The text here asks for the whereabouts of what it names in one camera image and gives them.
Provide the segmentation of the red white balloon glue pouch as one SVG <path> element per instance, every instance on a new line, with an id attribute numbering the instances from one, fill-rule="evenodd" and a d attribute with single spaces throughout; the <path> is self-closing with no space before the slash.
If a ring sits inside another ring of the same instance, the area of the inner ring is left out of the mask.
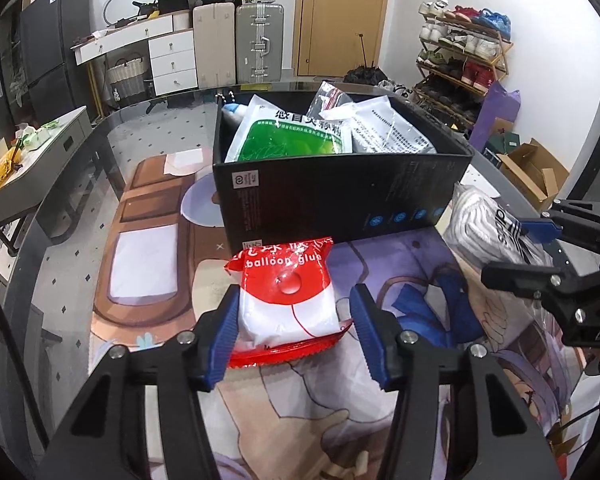
<path id="1" fill-rule="evenodd" d="M 239 283 L 238 337 L 230 368 L 277 365 L 332 348 L 352 326 L 337 312 L 329 237 L 251 246 L 225 271 Z"/>

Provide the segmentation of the purple paper bag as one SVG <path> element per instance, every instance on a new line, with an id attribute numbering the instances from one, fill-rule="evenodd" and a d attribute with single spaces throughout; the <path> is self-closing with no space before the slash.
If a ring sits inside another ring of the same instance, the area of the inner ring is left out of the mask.
<path id="1" fill-rule="evenodd" d="M 499 81 L 494 81 L 482 101 L 480 113 L 471 130 L 469 144 L 477 152 L 482 152 L 490 138 L 494 122 L 503 119 L 513 124 L 516 122 L 520 107 L 520 91 L 507 91 Z"/>

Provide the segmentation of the anime printed table mat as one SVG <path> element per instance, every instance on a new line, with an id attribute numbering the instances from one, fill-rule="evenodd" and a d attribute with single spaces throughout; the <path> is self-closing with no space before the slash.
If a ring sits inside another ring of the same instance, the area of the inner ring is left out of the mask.
<path id="1" fill-rule="evenodd" d="M 114 214 L 100 266 L 90 359 L 124 344 L 162 344 L 220 302 L 232 277 L 211 169 L 202 148 L 140 162 Z M 364 284 L 376 302 L 442 344 L 480 342 L 573 473 L 592 436 L 600 376 L 582 351 L 526 300 L 481 284 L 464 250 L 435 230 L 339 244 L 328 259 L 340 318 Z M 303 359 L 230 370 L 200 400 L 225 479 L 371 479 L 396 398 L 370 378 L 358 337 L 345 332 Z"/>

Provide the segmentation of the wooden door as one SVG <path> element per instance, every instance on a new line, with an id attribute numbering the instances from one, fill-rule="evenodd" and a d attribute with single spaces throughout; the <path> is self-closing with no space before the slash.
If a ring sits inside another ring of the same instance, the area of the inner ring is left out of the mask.
<path id="1" fill-rule="evenodd" d="M 388 0 L 294 0 L 297 76 L 342 77 L 378 63 Z"/>

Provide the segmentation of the black storage box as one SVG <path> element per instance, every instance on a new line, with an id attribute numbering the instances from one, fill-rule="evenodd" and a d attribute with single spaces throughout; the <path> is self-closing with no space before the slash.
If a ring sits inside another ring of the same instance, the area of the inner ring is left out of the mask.
<path id="1" fill-rule="evenodd" d="M 392 94 L 392 110 L 434 146 L 431 154 L 352 153 L 230 162 L 237 132 L 216 114 L 213 177 L 230 252 L 324 236 L 350 242 L 434 226 L 472 159 L 470 146 Z"/>

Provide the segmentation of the green white medicine pouch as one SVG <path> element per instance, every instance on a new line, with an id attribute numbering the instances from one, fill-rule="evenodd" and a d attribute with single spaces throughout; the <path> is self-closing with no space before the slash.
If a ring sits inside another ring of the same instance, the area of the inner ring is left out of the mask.
<path id="1" fill-rule="evenodd" d="M 236 129 L 224 162 L 350 154 L 350 133 L 336 122 L 283 110 L 260 96 Z"/>

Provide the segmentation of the wooden shoe rack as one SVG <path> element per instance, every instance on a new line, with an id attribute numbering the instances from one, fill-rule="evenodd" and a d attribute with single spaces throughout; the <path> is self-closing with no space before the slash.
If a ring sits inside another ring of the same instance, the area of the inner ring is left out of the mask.
<path id="1" fill-rule="evenodd" d="M 468 136 L 486 94 L 509 74 L 513 47 L 510 18 L 489 9 L 450 6 L 448 0 L 424 1 L 414 85 L 414 102 L 450 128 Z"/>

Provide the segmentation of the yellow bag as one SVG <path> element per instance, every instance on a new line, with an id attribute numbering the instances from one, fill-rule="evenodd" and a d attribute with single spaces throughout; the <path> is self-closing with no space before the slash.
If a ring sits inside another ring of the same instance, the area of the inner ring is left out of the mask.
<path id="1" fill-rule="evenodd" d="M 0 158 L 0 188 L 6 180 L 21 166 L 22 151 L 18 146 L 12 146 Z"/>

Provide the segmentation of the white dresser desk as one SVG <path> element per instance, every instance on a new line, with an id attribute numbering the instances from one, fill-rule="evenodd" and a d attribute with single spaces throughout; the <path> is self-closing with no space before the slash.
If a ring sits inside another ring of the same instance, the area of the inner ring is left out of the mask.
<path id="1" fill-rule="evenodd" d="M 193 90 L 198 87 L 198 74 L 192 17 L 192 12 L 181 10 L 98 30 L 71 50 L 76 64 L 88 68 L 99 58 L 108 61 L 110 82 L 119 79 L 112 76 L 114 66 L 130 66 L 138 58 L 156 96 Z"/>

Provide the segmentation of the woven laundry basket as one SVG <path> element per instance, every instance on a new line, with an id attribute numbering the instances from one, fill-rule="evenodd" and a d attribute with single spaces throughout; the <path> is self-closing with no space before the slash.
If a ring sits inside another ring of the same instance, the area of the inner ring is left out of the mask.
<path id="1" fill-rule="evenodd" d="M 145 93 L 145 76 L 148 72 L 146 58 L 122 58 L 115 66 L 106 70 L 114 102 L 129 101 Z"/>

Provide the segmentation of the beige suitcase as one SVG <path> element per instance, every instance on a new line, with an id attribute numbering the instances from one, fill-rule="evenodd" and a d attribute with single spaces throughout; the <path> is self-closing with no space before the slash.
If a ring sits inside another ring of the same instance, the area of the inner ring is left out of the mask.
<path id="1" fill-rule="evenodd" d="M 206 90 L 236 84 L 234 3 L 196 6 L 193 29 L 198 87 Z"/>

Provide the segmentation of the grey coffee table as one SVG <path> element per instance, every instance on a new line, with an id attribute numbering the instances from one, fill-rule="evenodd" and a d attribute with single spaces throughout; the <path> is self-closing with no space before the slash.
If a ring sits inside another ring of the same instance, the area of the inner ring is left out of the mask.
<path id="1" fill-rule="evenodd" d="M 0 240 L 9 255 L 18 254 L 16 238 L 24 218 L 38 209 L 76 150 L 92 132 L 85 106 L 60 116 L 50 140 L 23 159 L 23 166 L 0 188 Z"/>

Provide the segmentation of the silver aluminium suitcase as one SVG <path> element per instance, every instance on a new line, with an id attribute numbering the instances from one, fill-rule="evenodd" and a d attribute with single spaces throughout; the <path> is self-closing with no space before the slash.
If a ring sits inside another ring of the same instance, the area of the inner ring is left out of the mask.
<path id="1" fill-rule="evenodd" d="M 249 3 L 236 9 L 236 74 L 240 84 L 282 78 L 284 7 Z"/>

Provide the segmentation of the white printed text pouch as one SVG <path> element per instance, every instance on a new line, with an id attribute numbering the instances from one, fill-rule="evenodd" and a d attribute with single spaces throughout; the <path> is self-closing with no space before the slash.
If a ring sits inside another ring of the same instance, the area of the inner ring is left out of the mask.
<path id="1" fill-rule="evenodd" d="M 396 112 L 386 96 L 323 110 L 321 118 L 350 133 L 355 153 L 436 154 L 434 144 Z"/>

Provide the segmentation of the black refrigerator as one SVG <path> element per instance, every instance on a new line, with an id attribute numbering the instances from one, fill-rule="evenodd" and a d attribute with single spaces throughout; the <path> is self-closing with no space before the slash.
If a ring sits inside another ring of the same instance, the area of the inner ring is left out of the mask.
<path id="1" fill-rule="evenodd" d="M 90 0 L 35 0 L 20 14 L 24 72 L 39 124 L 81 106 L 88 118 L 97 117 L 87 69 L 72 50 L 90 33 Z"/>

